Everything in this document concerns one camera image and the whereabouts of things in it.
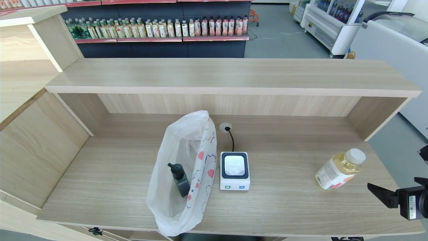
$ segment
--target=floor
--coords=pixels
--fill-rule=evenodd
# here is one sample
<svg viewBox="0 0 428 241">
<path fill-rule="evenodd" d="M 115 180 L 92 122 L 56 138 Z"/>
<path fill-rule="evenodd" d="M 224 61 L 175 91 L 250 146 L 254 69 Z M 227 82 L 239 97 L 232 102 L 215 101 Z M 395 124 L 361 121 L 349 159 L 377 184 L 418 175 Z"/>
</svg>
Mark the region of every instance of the floor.
<svg viewBox="0 0 428 241">
<path fill-rule="evenodd" d="M 288 5 L 252 5 L 260 25 L 251 23 L 253 34 L 246 43 L 247 58 L 328 58 L 328 50 L 294 22 Z M 416 186 L 413 177 L 426 177 L 428 165 L 417 154 L 427 140 L 400 114 L 385 125 L 369 144 L 377 153 L 399 187 Z M 428 230 L 428 219 L 421 223 Z M 43 241 L 44 239 L 0 230 L 1 241 Z M 384 236 L 372 241 L 426 241 L 428 232 L 419 235 Z"/>
</svg>

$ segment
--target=plastic bag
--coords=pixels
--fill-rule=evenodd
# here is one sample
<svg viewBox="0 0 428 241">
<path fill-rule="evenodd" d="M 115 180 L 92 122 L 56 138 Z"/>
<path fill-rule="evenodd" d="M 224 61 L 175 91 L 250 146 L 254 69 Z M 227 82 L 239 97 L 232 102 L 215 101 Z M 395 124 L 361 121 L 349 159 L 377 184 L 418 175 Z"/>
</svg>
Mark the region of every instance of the plastic bag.
<svg viewBox="0 0 428 241">
<path fill-rule="evenodd" d="M 179 163 L 190 183 L 181 197 L 168 163 Z M 167 127 L 150 179 L 147 206 L 159 231 L 177 236 L 202 221 L 217 165 L 217 136 L 208 111 L 187 114 Z"/>
</svg>

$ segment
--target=chest freezer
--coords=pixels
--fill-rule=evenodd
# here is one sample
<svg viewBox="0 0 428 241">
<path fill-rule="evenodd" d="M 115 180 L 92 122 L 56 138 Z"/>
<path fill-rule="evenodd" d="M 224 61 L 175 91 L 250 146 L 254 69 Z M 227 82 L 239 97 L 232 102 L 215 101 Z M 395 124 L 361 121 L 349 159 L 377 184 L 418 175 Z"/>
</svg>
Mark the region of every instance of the chest freezer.
<svg viewBox="0 0 428 241">
<path fill-rule="evenodd" d="M 345 58 L 383 60 L 422 89 L 400 112 L 428 138 L 428 23 L 411 13 L 364 19 Z"/>
</svg>

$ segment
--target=black pump bottle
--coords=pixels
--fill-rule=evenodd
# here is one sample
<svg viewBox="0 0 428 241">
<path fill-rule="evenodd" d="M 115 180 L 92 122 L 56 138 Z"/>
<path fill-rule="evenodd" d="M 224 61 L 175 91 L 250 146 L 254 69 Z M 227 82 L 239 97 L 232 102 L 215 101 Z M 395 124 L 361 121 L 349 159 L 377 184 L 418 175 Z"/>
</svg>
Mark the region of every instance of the black pump bottle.
<svg viewBox="0 0 428 241">
<path fill-rule="evenodd" d="M 181 164 L 171 164 L 168 163 L 168 166 L 171 168 L 172 177 L 175 184 L 177 184 L 178 191 L 182 197 L 185 197 L 189 194 L 190 184 L 187 180 L 186 173 L 184 172 L 183 166 Z"/>
</svg>

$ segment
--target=black cable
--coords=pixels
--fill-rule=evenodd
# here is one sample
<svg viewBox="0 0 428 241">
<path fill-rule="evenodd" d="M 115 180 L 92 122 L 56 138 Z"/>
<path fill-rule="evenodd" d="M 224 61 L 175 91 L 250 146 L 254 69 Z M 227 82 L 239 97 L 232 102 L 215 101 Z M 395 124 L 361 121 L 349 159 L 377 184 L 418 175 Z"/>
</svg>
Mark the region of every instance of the black cable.
<svg viewBox="0 0 428 241">
<path fill-rule="evenodd" d="M 257 39 L 257 35 L 255 35 L 251 30 L 247 30 L 247 32 L 250 32 L 252 35 L 254 35 L 254 36 L 256 36 L 254 39 L 250 39 L 250 40 L 255 40 L 255 39 Z"/>
<path fill-rule="evenodd" d="M 235 141 L 233 140 L 232 132 L 230 132 L 230 127 L 224 128 L 227 132 L 229 132 L 230 137 L 232 138 L 232 152 L 235 151 Z"/>
</svg>

